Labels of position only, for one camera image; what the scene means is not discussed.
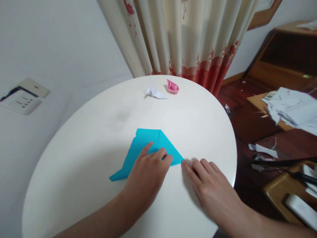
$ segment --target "hand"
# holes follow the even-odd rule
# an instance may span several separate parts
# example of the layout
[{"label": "hand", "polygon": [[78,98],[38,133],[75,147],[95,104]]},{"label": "hand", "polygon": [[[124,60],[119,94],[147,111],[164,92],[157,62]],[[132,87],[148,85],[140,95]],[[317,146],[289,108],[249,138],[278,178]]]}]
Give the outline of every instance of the hand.
[{"label": "hand", "polygon": [[173,160],[164,148],[148,154],[152,145],[151,141],[141,151],[121,192],[140,216],[154,202]]},{"label": "hand", "polygon": [[202,159],[195,160],[191,167],[185,161],[182,165],[203,209],[213,221],[221,226],[231,219],[239,219],[245,205],[215,163]]}]

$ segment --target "wooden frame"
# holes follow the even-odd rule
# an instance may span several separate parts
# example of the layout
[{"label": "wooden frame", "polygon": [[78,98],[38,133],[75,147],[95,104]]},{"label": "wooden frame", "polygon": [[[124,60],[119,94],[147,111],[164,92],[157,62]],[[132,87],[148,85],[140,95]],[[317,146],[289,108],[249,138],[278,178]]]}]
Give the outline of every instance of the wooden frame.
[{"label": "wooden frame", "polygon": [[282,0],[275,0],[270,9],[256,12],[252,18],[248,30],[268,24],[281,2]]},{"label": "wooden frame", "polygon": [[261,61],[266,49],[278,34],[317,37],[317,32],[296,27],[299,24],[307,22],[309,21],[299,20],[275,27],[273,31],[271,31],[272,33],[270,34],[269,40],[263,47],[261,53],[258,54],[252,66],[247,71],[245,78],[268,91],[273,91],[280,87],[287,87],[306,93],[314,90],[317,86],[317,75],[314,74],[312,77],[303,77],[304,73],[300,70],[293,70]]}]

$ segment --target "right hand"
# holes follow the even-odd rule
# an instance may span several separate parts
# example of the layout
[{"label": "right hand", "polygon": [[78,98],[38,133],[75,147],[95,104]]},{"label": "right hand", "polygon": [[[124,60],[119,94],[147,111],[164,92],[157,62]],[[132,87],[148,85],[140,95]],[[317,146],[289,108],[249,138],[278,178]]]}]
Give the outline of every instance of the right hand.
[{"label": "right hand", "polygon": [[191,167],[186,161],[182,165],[192,181],[202,208],[214,222],[220,226],[231,219],[239,219],[245,204],[215,163],[202,159],[195,160]]}]

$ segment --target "white wall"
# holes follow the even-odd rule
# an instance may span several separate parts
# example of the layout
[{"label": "white wall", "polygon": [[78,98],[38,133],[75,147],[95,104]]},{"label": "white wall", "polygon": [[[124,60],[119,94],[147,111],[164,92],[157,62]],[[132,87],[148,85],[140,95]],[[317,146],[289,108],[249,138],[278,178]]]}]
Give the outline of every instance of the white wall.
[{"label": "white wall", "polygon": [[56,130],[132,78],[95,0],[0,0],[0,95],[27,76],[51,93],[27,116],[0,107],[0,237],[21,236],[27,186]]},{"label": "white wall", "polygon": [[316,20],[317,0],[283,0],[269,24],[247,31],[225,78],[245,71],[270,30],[296,20]]}]

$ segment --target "wire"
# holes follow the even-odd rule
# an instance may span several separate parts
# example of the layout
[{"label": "wire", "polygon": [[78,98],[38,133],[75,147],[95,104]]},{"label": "wire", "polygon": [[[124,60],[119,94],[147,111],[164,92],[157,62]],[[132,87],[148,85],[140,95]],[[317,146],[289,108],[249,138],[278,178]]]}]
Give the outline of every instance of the wire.
[{"label": "wire", "polygon": [[274,172],[274,171],[281,172],[280,170],[282,170],[283,172],[287,172],[288,173],[287,169],[282,168],[282,167],[278,167],[278,166],[265,166],[264,170],[266,172]]},{"label": "wire", "polygon": [[317,89],[317,87],[315,87],[315,89],[313,89],[312,91],[310,91],[308,94],[311,94],[313,91],[315,91]]},{"label": "wire", "polygon": [[273,147],[271,149],[274,149],[276,147],[276,145],[277,145],[277,137],[272,137],[272,138],[274,138],[274,145],[273,145]]}]

